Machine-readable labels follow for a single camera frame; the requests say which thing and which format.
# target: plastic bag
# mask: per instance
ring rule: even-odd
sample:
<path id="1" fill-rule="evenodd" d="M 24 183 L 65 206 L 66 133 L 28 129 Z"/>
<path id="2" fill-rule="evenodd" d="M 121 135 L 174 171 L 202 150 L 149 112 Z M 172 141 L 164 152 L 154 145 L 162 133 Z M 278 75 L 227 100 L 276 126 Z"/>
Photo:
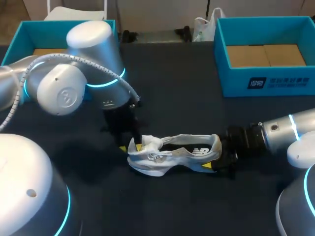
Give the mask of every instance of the plastic bag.
<path id="1" fill-rule="evenodd" d="M 213 10 L 210 21 L 197 17 L 194 23 L 193 42 L 213 41 L 218 18 L 225 18 L 225 14 L 221 8 Z"/>

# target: new balance logo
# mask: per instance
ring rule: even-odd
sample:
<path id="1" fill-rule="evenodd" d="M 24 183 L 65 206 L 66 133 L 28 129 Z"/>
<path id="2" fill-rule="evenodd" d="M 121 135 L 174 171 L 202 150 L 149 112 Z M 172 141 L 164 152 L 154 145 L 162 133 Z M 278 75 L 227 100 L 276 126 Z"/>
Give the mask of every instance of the new balance logo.
<path id="1" fill-rule="evenodd" d="M 192 151 L 192 154 L 196 156 L 203 156 L 203 155 L 206 155 L 208 152 L 209 152 L 208 148 L 201 148 L 201 149 L 194 148 Z"/>

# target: black tablecloth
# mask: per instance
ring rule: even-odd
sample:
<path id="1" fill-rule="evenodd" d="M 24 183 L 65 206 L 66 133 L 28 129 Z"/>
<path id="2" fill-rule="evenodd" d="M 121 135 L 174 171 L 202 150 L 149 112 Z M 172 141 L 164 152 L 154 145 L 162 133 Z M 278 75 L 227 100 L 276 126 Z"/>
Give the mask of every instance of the black tablecloth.
<path id="1" fill-rule="evenodd" d="M 138 109 L 147 123 L 143 134 L 223 133 L 229 124 L 247 125 L 315 105 L 315 97 L 305 96 L 223 99 L 210 43 L 121 48 L 128 79 L 144 103 Z M 100 133 L 103 125 L 102 112 L 89 102 L 65 117 L 29 103 L 5 130 L 34 140 L 48 153 L 79 202 L 83 236 L 279 235 L 275 207 L 287 175 L 285 157 L 240 160 L 235 180 L 184 167 L 146 177 L 130 169 L 109 134 Z"/>

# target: shoe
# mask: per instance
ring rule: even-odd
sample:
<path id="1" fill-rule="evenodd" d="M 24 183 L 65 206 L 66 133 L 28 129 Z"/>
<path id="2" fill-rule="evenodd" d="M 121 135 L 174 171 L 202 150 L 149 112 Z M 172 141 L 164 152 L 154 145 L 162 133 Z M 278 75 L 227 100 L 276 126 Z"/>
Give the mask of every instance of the shoe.
<path id="1" fill-rule="evenodd" d="M 163 176 L 174 166 L 186 166 L 193 171 L 213 173 L 211 161 L 220 158 L 222 145 L 216 134 L 180 134 L 162 139 L 142 135 L 142 148 L 137 151 L 134 140 L 128 147 L 128 163 L 149 176 Z"/>

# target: blue bin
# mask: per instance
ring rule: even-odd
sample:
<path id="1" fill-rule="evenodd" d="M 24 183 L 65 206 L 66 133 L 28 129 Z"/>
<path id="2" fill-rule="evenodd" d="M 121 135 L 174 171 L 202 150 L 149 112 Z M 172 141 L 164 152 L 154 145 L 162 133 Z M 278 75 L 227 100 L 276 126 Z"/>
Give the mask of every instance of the blue bin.
<path id="1" fill-rule="evenodd" d="M 227 46 L 269 44 L 297 44 L 307 66 L 231 66 Z M 315 24 L 310 17 L 220 18 L 214 55 L 225 97 L 315 94 Z M 259 86 L 250 86 L 253 81 Z"/>

